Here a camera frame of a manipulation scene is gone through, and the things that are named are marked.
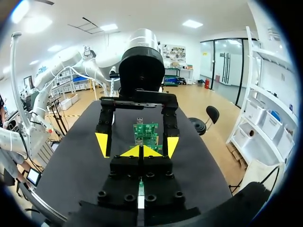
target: green circuit board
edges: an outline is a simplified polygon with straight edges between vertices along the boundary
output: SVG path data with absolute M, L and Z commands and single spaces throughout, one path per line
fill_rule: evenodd
M 143 119 L 138 118 L 137 124 L 133 125 L 135 146 L 146 145 L 154 151 L 161 153 L 162 145 L 158 145 L 159 136 L 156 133 L 158 126 L 159 124 L 157 123 L 143 124 Z

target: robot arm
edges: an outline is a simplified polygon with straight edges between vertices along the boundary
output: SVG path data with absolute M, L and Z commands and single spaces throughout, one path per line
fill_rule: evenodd
M 25 134 L 24 141 L 31 157 L 36 156 L 53 131 L 51 124 L 44 120 L 47 100 L 52 89 L 52 81 L 66 68 L 71 68 L 75 73 L 98 83 L 109 85 L 95 59 L 83 59 L 82 55 L 73 49 L 58 53 L 54 57 L 52 66 L 35 78 L 34 85 L 39 90 L 39 95 L 36 97 L 33 106 L 30 127 L 24 126 L 23 130 L 23 134 Z M 0 148 L 23 155 L 27 154 L 19 133 L 3 128 L 0 128 Z

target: ceiling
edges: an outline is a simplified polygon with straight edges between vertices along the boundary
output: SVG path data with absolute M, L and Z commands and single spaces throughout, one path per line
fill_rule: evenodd
M 52 6 L 41 2 L 32 2 L 27 15 L 17 25 L 11 25 L 2 40 L 0 51 L 0 74 L 9 65 L 10 36 L 14 31 L 23 31 L 27 19 L 44 15 L 53 23 L 38 34 L 23 35 L 17 49 L 17 72 L 29 70 L 29 63 L 46 60 L 53 55 L 47 49 L 59 44 L 63 48 L 75 45 L 82 40 L 103 35 L 88 34 L 74 27 L 85 23 L 87 18 L 97 26 L 116 23 L 118 31 L 133 31 L 148 28 L 203 37 L 216 33 L 245 30 L 256 26 L 246 0 L 51 0 Z M 203 23 L 193 29 L 182 26 L 191 19 Z

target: ceiling light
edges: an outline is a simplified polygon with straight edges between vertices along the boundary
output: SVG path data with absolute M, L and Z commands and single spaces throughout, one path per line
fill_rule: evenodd
M 32 61 L 32 62 L 30 63 L 30 65 L 35 65 L 36 63 L 38 63 L 38 60 Z
M 118 29 L 118 26 L 116 24 L 111 24 L 111 25 L 104 25 L 100 27 L 103 31 L 110 31 L 114 29 Z
M 33 17 L 26 21 L 26 32 L 38 33 L 44 31 L 52 24 L 52 21 L 46 17 Z
M 183 26 L 192 27 L 192 28 L 198 28 L 198 27 L 201 27 L 202 25 L 203 24 L 193 21 L 193 20 L 188 20 L 183 23 Z
M 237 40 L 228 40 L 228 42 L 230 44 L 233 44 L 233 45 L 242 45 L 241 43 L 239 43 Z
M 6 74 L 6 73 L 8 73 L 8 72 L 10 72 L 10 66 L 7 66 L 7 67 L 5 67 L 5 68 L 3 69 L 3 73 L 4 73 L 4 74 Z
M 55 45 L 55 46 L 52 46 L 51 48 L 48 49 L 48 51 L 50 52 L 56 52 L 56 51 L 59 51 L 61 50 L 61 46 L 60 45 Z
M 21 19 L 26 15 L 28 10 L 29 10 L 29 1 L 23 0 L 22 2 L 20 2 L 11 15 L 11 20 L 13 21 L 13 23 L 15 24 L 19 23 Z

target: black table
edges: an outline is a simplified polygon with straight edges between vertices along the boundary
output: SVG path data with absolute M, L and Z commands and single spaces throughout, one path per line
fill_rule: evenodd
M 79 201 L 97 203 L 98 192 L 109 174 L 111 158 L 103 158 L 95 128 L 100 101 L 93 102 L 75 122 L 46 166 L 36 193 L 64 216 L 79 209 Z M 231 192 L 218 165 L 192 123 L 181 109 L 176 111 L 180 138 L 172 156 L 173 173 L 186 196 L 186 207 L 206 212 L 231 198 Z M 111 157 L 134 145 L 133 124 L 137 117 L 144 123 L 159 123 L 162 141 L 161 108 L 115 112 Z

